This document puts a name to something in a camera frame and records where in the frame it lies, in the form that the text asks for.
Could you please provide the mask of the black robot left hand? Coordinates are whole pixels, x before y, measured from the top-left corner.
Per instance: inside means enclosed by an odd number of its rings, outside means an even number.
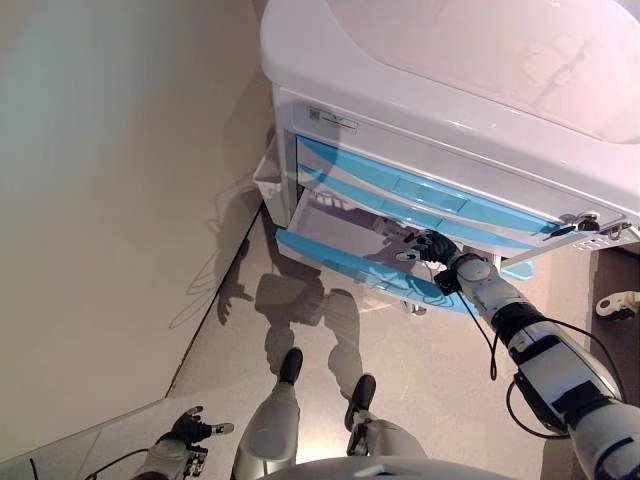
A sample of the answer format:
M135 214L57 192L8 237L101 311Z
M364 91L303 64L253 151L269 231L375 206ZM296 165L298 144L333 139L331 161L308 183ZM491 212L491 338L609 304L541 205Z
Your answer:
M185 411L156 443L178 441L185 446L195 445L214 436L229 435L234 432L232 423L207 424L203 421L204 407L196 405Z

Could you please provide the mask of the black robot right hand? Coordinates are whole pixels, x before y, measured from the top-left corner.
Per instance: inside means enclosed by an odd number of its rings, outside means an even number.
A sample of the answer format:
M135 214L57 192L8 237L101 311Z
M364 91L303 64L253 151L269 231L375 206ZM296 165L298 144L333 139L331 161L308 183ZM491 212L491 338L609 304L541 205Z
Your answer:
M435 262L449 266L462 255L457 245L445 235L434 230L420 230L405 239L405 249L394 257L398 261Z

